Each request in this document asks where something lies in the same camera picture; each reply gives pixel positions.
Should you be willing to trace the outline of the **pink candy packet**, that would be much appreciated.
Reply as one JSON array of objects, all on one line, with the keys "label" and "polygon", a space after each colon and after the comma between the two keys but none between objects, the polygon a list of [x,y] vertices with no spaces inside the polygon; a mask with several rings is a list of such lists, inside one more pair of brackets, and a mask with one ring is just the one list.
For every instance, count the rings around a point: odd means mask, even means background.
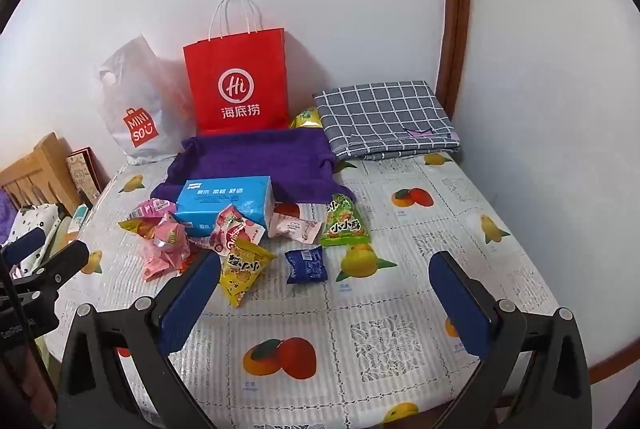
[{"label": "pink candy packet", "polygon": [[186,228],[173,215],[165,214],[143,242],[140,253],[145,282],[172,271],[182,272],[191,253]]}]

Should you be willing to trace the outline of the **pink toy story candy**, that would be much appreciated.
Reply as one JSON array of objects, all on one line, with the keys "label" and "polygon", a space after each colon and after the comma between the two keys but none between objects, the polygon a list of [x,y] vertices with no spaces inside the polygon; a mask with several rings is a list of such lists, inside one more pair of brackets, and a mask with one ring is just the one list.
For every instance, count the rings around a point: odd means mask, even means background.
[{"label": "pink toy story candy", "polygon": [[159,198],[149,198],[148,200],[137,204],[132,212],[128,215],[128,219],[153,220],[163,219],[164,215],[172,215],[176,211],[176,204]]}]

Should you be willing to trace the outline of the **white red strawberry packet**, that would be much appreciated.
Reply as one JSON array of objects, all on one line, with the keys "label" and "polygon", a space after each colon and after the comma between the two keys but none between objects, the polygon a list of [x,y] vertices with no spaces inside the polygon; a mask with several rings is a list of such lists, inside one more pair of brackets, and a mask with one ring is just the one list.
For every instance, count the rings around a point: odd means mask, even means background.
[{"label": "white red strawberry packet", "polygon": [[258,245],[265,233],[262,225],[245,218],[238,209],[229,205],[217,215],[209,244],[219,256],[227,257],[238,238]]}]

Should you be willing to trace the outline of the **yellow triangular snack packet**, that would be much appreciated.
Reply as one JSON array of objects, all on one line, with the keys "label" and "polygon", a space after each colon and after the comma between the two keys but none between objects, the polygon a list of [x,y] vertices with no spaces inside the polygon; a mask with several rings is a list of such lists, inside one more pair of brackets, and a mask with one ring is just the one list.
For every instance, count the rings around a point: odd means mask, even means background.
[{"label": "yellow triangular snack packet", "polygon": [[231,307],[239,308],[245,294],[252,288],[262,271],[277,256],[243,238],[234,241],[222,264],[219,285]]}]

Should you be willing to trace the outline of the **pale pink snack packet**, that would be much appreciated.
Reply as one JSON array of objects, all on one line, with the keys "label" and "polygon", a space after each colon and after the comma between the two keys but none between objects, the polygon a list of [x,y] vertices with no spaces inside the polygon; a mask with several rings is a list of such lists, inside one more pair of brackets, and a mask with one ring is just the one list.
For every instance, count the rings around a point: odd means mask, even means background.
[{"label": "pale pink snack packet", "polygon": [[321,228],[321,222],[275,212],[269,222],[268,236],[270,238],[283,236],[297,243],[312,245]]}]

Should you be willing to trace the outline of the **blue snack packet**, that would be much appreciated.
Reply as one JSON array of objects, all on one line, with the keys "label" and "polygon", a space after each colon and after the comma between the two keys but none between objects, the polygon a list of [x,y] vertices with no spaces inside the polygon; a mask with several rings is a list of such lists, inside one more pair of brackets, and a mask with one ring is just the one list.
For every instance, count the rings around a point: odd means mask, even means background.
[{"label": "blue snack packet", "polygon": [[290,250],[285,259],[291,266],[288,284],[321,283],[328,279],[321,246]]}]

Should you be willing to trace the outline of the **green snack packet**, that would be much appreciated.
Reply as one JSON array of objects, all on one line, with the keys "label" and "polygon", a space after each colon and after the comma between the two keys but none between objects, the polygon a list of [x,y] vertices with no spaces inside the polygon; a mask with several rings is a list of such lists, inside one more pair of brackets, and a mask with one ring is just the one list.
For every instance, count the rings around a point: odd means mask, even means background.
[{"label": "green snack packet", "polygon": [[320,244],[324,247],[368,244],[371,236],[354,202],[344,194],[334,194]]}]

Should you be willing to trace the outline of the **pink yellow snack packet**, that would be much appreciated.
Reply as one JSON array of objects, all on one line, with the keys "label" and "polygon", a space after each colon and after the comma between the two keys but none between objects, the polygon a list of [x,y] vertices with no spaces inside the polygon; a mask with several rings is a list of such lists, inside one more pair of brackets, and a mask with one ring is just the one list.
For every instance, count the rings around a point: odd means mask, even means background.
[{"label": "pink yellow snack packet", "polygon": [[154,220],[143,218],[134,218],[119,221],[118,225],[122,228],[122,230],[137,234],[145,239],[150,239],[153,236],[153,231],[157,225],[157,222]]}]

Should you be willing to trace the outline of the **red snack packet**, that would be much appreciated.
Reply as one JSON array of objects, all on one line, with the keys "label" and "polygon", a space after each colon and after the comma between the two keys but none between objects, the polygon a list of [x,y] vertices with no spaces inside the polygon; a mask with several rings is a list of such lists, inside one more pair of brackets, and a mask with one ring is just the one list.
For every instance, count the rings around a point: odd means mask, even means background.
[{"label": "red snack packet", "polygon": [[189,237],[189,253],[183,258],[182,264],[179,267],[178,272],[180,274],[186,272],[190,265],[193,263],[196,256],[203,250],[209,250],[209,238],[208,237]]}]

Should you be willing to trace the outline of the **purple plush item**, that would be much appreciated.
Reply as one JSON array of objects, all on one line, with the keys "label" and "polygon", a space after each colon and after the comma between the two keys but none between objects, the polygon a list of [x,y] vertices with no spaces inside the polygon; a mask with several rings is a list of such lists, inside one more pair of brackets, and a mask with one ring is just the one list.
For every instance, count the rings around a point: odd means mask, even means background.
[{"label": "purple plush item", "polygon": [[5,190],[0,190],[0,244],[6,242],[11,234],[11,227],[17,210]]}]

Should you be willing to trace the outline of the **white dotted pouch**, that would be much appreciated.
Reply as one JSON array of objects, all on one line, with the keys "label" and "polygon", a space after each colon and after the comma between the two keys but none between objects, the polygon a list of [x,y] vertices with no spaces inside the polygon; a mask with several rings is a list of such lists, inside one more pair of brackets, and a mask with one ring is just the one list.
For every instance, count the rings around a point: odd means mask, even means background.
[{"label": "white dotted pouch", "polygon": [[21,236],[37,229],[37,227],[43,230],[46,239],[40,248],[33,251],[20,263],[14,264],[11,269],[11,275],[14,279],[31,275],[43,263],[60,223],[60,213],[55,204],[30,206],[17,212],[6,244],[17,241]]}]

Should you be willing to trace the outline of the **wooden chair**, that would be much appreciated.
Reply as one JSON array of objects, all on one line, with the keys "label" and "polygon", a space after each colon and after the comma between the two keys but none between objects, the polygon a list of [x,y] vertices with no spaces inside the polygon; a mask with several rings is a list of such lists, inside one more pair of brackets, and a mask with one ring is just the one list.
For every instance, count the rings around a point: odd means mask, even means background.
[{"label": "wooden chair", "polygon": [[1,189],[16,209],[52,204],[71,215],[81,204],[66,157],[70,151],[51,132],[32,152],[1,169]]}]

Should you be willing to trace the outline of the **brown patterned box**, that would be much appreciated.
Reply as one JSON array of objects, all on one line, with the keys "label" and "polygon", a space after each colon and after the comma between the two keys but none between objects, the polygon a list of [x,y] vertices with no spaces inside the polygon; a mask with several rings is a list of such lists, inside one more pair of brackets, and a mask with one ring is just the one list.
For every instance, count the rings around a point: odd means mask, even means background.
[{"label": "brown patterned box", "polygon": [[96,206],[110,179],[90,146],[73,151],[65,157],[70,178],[88,206]]}]

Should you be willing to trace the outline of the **blue tissue pack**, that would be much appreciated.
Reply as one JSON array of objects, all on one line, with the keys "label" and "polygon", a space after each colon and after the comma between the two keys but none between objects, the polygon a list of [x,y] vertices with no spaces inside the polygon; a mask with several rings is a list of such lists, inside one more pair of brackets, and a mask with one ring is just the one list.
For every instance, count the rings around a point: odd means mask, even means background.
[{"label": "blue tissue pack", "polygon": [[174,218],[197,237],[213,233],[218,215],[233,206],[244,218],[268,227],[274,198],[268,176],[188,180],[176,201]]}]

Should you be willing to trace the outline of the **white Miniso plastic bag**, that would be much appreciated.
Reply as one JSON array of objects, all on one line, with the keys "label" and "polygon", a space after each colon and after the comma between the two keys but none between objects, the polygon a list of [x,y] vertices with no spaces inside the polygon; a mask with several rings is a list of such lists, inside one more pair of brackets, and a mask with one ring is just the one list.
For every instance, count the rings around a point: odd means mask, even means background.
[{"label": "white Miniso plastic bag", "polygon": [[196,132],[189,86],[169,76],[142,35],[99,66],[94,95],[108,133],[130,164],[175,156]]}]

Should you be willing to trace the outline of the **fruit print tablecloth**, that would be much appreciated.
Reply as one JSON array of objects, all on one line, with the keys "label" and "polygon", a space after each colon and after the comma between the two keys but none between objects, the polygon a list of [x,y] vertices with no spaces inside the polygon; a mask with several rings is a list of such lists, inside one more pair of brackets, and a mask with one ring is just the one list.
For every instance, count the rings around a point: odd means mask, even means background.
[{"label": "fruit print tablecloth", "polygon": [[525,312],[558,304],[497,212],[452,160],[354,160],[337,175],[371,236],[329,247],[326,282],[288,284],[283,236],[239,307],[210,297],[184,347],[170,356],[195,400],[221,428],[360,428],[401,403],[431,409],[455,397],[476,359],[454,337],[428,280],[433,253],[451,253],[496,298]]}]

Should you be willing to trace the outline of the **red paper shopping bag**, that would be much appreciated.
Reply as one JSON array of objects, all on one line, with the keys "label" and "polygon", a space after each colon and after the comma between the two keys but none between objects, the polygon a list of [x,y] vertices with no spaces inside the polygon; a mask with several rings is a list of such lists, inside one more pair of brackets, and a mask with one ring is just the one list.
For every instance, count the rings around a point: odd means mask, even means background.
[{"label": "red paper shopping bag", "polygon": [[207,37],[183,48],[198,134],[238,134],[288,126],[288,78],[282,28],[259,24],[258,10],[240,0],[246,30],[222,26],[231,0],[221,0]]}]

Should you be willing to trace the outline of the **purple towel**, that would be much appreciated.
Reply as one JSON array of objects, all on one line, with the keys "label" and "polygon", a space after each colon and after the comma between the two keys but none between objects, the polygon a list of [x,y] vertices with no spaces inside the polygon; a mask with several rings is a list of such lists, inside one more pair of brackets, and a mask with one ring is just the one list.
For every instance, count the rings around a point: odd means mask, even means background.
[{"label": "purple towel", "polygon": [[153,197],[175,202],[189,180],[268,176],[279,203],[328,204],[335,194],[356,198],[334,180],[336,157],[318,128],[196,136],[182,146]]}]

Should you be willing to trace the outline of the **yellow bag behind towel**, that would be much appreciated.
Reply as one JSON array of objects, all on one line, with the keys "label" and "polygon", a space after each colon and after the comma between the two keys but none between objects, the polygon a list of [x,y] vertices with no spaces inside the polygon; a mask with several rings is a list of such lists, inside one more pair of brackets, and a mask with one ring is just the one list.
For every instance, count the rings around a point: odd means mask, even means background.
[{"label": "yellow bag behind towel", "polygon": [[322,128],[322,121],[317,108],[306,108],[298,113],[290,123],[295,128]]}]

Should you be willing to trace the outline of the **grey checked folded cloth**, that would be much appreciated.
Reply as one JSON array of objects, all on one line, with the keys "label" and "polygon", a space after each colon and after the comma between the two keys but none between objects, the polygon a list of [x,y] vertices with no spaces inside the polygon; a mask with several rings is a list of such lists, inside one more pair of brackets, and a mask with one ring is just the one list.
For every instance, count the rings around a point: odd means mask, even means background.
[{"label": "grey checked folded cloth", "polygon": [[314,95],[338,160],[387,160],[456,152],[460,138],[424,80],[375,82]]}]

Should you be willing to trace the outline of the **brown wooden door frame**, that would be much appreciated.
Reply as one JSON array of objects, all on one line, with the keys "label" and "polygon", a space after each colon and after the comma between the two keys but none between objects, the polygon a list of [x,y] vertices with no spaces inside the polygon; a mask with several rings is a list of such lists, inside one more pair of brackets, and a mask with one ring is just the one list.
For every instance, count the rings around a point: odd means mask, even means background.
[{"label": "brown wooden door frame", "polygon": [[436,97],[454,117],[469,33],[471,0],[445,0],[444,32],[436,82]]}]

